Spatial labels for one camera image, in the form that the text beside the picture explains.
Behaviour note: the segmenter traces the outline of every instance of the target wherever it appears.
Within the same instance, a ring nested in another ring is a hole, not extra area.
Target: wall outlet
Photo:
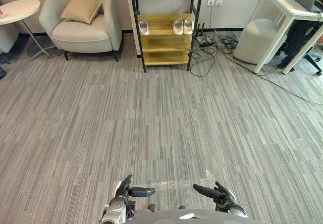
[[[216,6],[222,6],[223,0],[217,0]]]
[[[208,0],[207,6],[214,6],[214,0]]]

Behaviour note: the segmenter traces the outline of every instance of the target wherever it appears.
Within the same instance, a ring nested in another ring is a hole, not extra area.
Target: wooden shelf
[[[166,15],[138,15],[138,20],[146,20],[148,22],[148,36],[173,35],[173,21],[175,19],[187,18],[192,19],[192,14],[166,14]]]
[[[191,49],[191,37],[182,36],[142,36],[143,52],[188,51]]]
[[[145,65],[188,64],[188,51],[144,52]]]

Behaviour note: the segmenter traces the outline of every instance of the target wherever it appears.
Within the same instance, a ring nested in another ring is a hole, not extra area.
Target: white desk
[[[279,16],[276,19],[276,23],[279,24],[283,16],[286,16],[285,21],[283,22],[282,26],[280,27],[276,37],[271,42],[270,46],[268,47],[267,51],[262,56],[259,64],[254,69],[254,73],[258,73],[261,69],[261,67],[269,60],[272,59],[272,57],[275,55],[277,50],[278,43],[282,39],[283,35],[287,32],[291,24],[294,20],[306,20],[306,21],[317,21],[319,19],[319,15],[317,13],[309,12],[307,9],[305,9],[303,6],[301,6],[299,3],[297,3],[295,0],[270,0],[281,12]],[[259,3],[257,8],[255,9],[252,19],[254,19],[255,15],[258,12],[259,9]],[[287,67],[283,70],[283,74],[288,73],[293,66],[304,57],[304,55],[307,53],[307,51],[316,43],[316,41],[322,36],[323,34],[323,26],[320,27],[320,29],[314,34],[312,39],[304,46],[302,47],[301,51],[298,53],[297,56],[287,65]]]

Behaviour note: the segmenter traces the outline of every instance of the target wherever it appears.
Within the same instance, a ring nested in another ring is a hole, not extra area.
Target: shoe rack
[[[197,7],[195,7],[194,0],[191,0],[189,14],[141,15],[138,0],[132,0],[144,72],[146,72],[146,66],[178,64],[187,65],[187,71],[189,71],[201,1],[197,0]],[[184,21],[187,18],[194,21],[193,34],[174,35],[173,21],[175,19]],[[149,35],[140,35],[139,21],[142,20],[148,22]]]

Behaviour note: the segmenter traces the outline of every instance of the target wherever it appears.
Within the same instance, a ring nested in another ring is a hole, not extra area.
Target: slipper
[[[192,19],[187,18],[184,21],[184,34],[192,35],[194,30],[194,22]]]
[[[140,34],[143,36],[149,35],[148,23],[147,21],[143,20],[139,22],[139,31]]]
[[[173,33],[175,35],[182,35],[183,34],[183,20],[177,19],[173,21]]]

